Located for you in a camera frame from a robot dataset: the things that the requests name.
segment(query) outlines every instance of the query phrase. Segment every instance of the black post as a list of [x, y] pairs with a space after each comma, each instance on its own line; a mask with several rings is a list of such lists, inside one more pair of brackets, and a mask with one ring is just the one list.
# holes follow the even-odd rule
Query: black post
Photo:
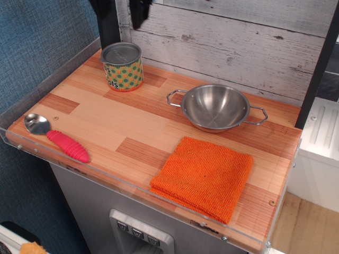
[[299, 116], [295, 126], [296, 128], [303, 129], [305, 126], [308, 114], [311, 110], [314, 99], [317, 95], [319, 84], [322, 81], [327, 63], [334, 49], [335, 42], [338, 38], [338, 34], [339, 34], [339, 2], [335, 9], [332, 22], [329, 26], [327, 36], [325, 38], [325, 42], [320, 53], [316, 68], [314, 70], [312, 79], [310, 81], [309, 87], [307, 89], [304, 102], [302, 103], [301, 110], [299, 112]]
[[120, 42], [119, 22], [115, 0], [89, 0], [97, 17], [101, 48]]

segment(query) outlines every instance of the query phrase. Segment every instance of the countertop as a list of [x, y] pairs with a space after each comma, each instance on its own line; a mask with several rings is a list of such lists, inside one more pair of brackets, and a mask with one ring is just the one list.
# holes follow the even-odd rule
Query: countertop
[[[251, 105], [263, 107], [269, 118], [262, 125], [242, 123], [220, 133], [194, 127], [181, 108], [167, 103], [176, 89], [190, 90], [208, 82], [144, 65], [145, 81], [131, 92], [116, 92], [106, 81], [98, 51], [8, 129], [12, 144], [68, 168], [124, 195], [140, 200], [183, 221], [205, 223], [230, 242], [255, 250], [269, 241], [277, 207], [299, 144], [294, 128], [300, 108], [245, 94]], [[183, 96], [175, 94], [173, 102]], [[28, 113], [46, 117], [53, 130], [78, 141], [89, 153], [87, 164], [65, 156], [45, 135], [28, 133]], [[259, 122], [251, 109], [247, 121]], [[184, 136], [249, 153], [254, 166], [227, 226], [156, 197], [150, 181]]]

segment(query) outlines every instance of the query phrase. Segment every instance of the can lid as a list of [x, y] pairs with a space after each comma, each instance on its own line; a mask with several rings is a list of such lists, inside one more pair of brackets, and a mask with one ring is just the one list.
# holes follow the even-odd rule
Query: can lid
[[141, 48], [129, 42], [117, 42], [105, 47], [101, 52], [104, 64], [115, 66], [129, 65], [141, 57]]

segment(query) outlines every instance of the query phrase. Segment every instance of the orange object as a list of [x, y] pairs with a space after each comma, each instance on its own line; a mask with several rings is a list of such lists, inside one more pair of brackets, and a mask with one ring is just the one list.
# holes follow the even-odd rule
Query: orange object
[[47, 252], [36, 242], [28, 242], [21, 245], [19, 254], [47, 254]]
[[253, 163], [251, 155], [184, 137], [150, 191], [227, 224]]

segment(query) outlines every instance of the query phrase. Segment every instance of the metal bowl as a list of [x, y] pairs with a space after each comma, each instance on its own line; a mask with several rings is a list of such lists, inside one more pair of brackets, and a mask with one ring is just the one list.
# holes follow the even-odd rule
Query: metal bowl
[[[170, 101], [170, 96], [177, 92], [186, 93], [181, 105]], [[267, 120], [265, 109], [250, 106], [244, 94], [221, 84], [197, 86], [189, 91], [175, 90], [167, 95], [167, 102], [181, 107], [194, 126], [207, 132], [221, 132], [243, 122], [260, 125]], [[258, 123], [245, 121], [250, 107], [262, 110], [265, 118]]]

